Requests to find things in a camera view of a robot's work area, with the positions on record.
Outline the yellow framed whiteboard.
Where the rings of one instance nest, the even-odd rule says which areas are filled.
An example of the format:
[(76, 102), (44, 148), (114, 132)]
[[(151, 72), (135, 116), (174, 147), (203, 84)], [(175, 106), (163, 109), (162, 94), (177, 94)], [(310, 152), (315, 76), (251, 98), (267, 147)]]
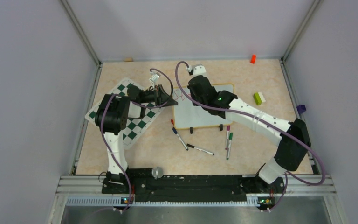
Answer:
[(193, 106), (192, 101), (185, 97), (178, 87), (174, 88), (172, 98), (178, 102), (178, 104), (173, 107), (173, 120), (176, 129), (213, 127), (220, 125), (227, 126), (232, 124), (232, 121), (211, 115), (200, 106)]

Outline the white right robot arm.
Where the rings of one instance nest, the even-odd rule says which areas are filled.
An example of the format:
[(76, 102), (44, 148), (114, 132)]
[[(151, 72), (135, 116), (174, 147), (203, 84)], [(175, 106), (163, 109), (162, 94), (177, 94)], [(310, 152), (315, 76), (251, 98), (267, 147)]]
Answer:
[(244, 125), (277, 146), (274, 157), (257, 173), (255, 187), (258, 191), (268, 192), (279, 176), (298, 169), (310, 147), (304, 121), (288, 121), (271, 116), (229, 91), (217, 91), (208, 78), (202, 75), (190, 79), (187, 87), (194, 106), (201, 106), (211, 115)]

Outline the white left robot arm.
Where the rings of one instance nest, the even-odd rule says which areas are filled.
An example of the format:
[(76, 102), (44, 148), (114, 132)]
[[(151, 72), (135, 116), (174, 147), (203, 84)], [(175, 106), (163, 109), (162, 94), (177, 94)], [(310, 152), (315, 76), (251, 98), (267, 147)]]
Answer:
[(107, 185), (113, 184), (120, 193), (127, 192), (131, 187), (126, 173), (128, 163), (123, 142), (123, 130), (127, 126), (127, 120), (144, 118), (146, 109), (175, 105), (178, 105), (178, 102), (171, 94), (166, 93), (160, 84), (147, 90), (132, 85), (125, 96), (114, 93), (104, 96), (94, 120), (107, 147), (108, 168), (104, 180)]

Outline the blue whiteboard marker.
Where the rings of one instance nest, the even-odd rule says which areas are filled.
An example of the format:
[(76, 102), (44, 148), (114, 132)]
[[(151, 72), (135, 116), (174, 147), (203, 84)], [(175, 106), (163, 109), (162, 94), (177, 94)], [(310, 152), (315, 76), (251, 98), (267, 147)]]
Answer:
[(174, 132), (174, 134), (178, 137), (179, 141), (181, 142), (181, 144), (183, 145), (183, 147), (185, 148), (186, 151), (188, 151), (188, 147), (186, 145), (186, 143), (183, 141), (183, 139), (181, 138), (181, 136), (179, 135), (178, 131), (176, 130), (175, 127), (172, 127), (172, 131)]

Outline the purple whiteboard marker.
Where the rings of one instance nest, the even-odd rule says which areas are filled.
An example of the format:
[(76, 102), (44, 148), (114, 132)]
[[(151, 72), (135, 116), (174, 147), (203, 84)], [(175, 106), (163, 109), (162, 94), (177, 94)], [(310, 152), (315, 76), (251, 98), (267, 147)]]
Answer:
[(227, 131), (226, 131), (225, 150), (228, 150), (229, 147), (229, 136), (230, 136), (230, 125), (227, 126)]

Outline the green whiteboard marker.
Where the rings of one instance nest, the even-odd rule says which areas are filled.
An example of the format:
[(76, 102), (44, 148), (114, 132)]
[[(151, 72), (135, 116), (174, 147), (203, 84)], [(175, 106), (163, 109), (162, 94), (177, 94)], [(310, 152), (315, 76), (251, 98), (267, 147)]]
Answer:
[(228, 138), (228, 145), (227, 145), (227, 155), (226, 155), (226, 160), (229, 160), (230, 158), (230, 153), (231, 153), (231, 145), (232, 145), (232, 138), (233, 138), (233, 132), (231, 132), (229, 134), (229, 138)]

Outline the black whiteboard marker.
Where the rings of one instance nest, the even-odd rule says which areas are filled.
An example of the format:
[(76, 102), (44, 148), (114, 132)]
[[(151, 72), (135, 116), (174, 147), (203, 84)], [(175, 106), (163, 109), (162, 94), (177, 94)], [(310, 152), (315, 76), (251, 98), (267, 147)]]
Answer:
[(186, 144), (186, 146), (187, 146), (187, 147), (190, 147), (190, 148), (193, 148), (193, 149), (196, 149), (196, 150), (198, 150), (198, 151), (204, 152), (204, 153), (206, 153), (206, 154), (212, 155), (212, 156), (215, 155), (215, 153), (213, 153), (213, 152), (207, 151), (207, 150), (205, 150), (205, 149), (196, 147), (196, 146), (191, 145), (191, 144)]

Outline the green white chessboard mat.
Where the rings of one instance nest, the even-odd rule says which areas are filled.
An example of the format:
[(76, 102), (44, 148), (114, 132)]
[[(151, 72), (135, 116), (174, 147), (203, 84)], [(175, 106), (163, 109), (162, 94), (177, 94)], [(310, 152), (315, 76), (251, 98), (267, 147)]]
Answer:
[[(111, 110), (113, 107), (119, 102), (119, 99), (126, 95), (128, 87), (136, 86), (138, 88), (142, 88), (141, 85), (134, 82), (129, 78), (122, 79), (114, 88), (112, 88), (107, 94), (116, 94), (117, 96), (112, 100), (110, 106), (107, 110), (107, 114), (105, 116), (105, 120), (108, 119), (108, 116), (111, 115)], [(92, 109), (90, 109), (86, 115), (85, 119), (95, 125), (95, 119), (97, 115), (102, 116), (106, 106), (103, 105), (101, 111), (99, 111), (100, 104), (102, 102), (99, 101)], [(160, 115), (160, 113), (164, 110), (164, 108), (154, 108), (152, 103), (147, 104), (147, 108), (145, 108), (145, 116), (142, 119), (136, 118), (128, 118), (125, 129), (121, 130), (123, 134), (123, 144), (124, 150), (129, 150), (133, 144), (142, 136), (142, 134), (147, 130), (147, 128), (152, 124), (152, 122)]]

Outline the small wooden cork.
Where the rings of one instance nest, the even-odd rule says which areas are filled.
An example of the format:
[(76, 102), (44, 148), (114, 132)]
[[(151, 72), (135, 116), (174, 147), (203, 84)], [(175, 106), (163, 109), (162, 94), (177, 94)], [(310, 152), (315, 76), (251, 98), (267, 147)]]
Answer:
[(126, 57), (124, 58), (124, 62), (133, 62), (133, 58), (132, 57)]

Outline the green white toy brick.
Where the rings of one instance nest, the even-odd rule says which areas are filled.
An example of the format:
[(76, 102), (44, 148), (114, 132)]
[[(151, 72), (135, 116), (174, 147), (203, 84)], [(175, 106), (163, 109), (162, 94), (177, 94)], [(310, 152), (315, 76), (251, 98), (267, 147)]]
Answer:
[(265, 97), (264, 97), (262, 92), (254, 93), (253, 98), (254, 98), (254, 101), (255, 101), (256, 105), (262, 105), (263, 103), (266, 102), (266, 99), (265, 99)]

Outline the orange toy block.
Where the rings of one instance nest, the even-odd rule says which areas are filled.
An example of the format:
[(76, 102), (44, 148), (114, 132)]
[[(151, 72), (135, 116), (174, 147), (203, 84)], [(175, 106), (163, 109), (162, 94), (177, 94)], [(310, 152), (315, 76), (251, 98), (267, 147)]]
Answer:
[(251, 56), (251, 59), (250, 59), (250, 63), (251, 63), (251, 64), (255, 64), (256, 59), (257, 59), (257, 55), (252, 55), (252, 56)]

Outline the silver round knob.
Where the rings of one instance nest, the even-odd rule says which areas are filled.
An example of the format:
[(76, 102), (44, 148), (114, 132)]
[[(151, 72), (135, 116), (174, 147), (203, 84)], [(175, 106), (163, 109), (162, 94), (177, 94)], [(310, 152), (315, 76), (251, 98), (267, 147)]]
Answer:
[(164, 175), (164, 171), (162, 167), (155, 167), (151, 171), (153, 178), (159, 179)]

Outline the purple toy block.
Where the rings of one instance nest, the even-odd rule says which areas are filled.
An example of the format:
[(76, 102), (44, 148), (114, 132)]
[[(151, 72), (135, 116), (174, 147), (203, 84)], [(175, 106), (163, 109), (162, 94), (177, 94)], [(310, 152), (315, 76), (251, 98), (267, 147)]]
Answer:
[(298, 114), (303, 114), (304, 112), (307, 111), (307, 108), (305, 105), (298, 105), (296, 107), (296, 109), (297, 109)]

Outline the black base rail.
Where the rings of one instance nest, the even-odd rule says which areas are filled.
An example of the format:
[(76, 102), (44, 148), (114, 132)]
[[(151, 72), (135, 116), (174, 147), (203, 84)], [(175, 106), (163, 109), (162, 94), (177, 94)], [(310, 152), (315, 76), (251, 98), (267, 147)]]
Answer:
[(136, 202), (244, 202), (250, 194), (282, 193), (284, 181), (267, 184), (258, 176), (242, 175), (164, 175), (152, 176), (150, 168), (130, 168), (126, 174), (107, 172), (103, 194), (134, 195)]

